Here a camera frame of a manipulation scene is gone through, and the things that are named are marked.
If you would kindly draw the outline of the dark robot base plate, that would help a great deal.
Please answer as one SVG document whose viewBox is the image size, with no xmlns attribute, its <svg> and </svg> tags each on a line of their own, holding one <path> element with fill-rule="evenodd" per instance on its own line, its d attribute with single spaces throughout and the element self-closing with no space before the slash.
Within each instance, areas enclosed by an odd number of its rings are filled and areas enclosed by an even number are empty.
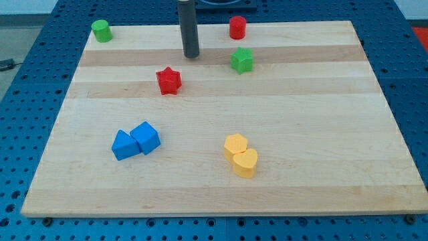
<svg viewBox="0 0 428 241">
<path fill-rule="evenodd" d="M 197 10 L 254 10 L 257 0 L 195 0 Z"/>
</svg>

